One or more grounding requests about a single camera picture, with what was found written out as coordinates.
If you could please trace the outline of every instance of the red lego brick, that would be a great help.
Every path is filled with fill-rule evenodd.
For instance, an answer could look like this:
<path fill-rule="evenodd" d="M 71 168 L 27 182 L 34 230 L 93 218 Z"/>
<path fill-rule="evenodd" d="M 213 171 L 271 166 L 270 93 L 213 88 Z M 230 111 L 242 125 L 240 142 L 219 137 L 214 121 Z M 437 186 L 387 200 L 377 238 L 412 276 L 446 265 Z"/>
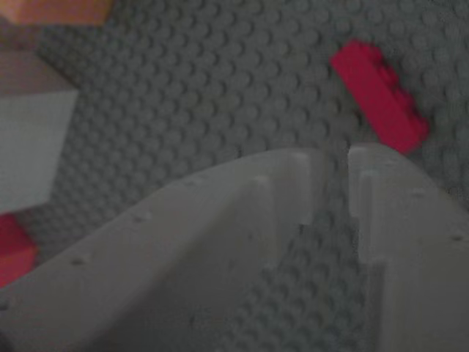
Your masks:
<path fill-rule="evenodd" d="M 12 215 L 0 216 L 0 287 L 34 267 L 37 247 Z"/>
<path fill-rule="evenodd" d="M 352 93 L 380 141 L 401 153 L 417 148 L 429 127 L 402 90 L 377 47 L 351 40 L 330 63 Z"/>

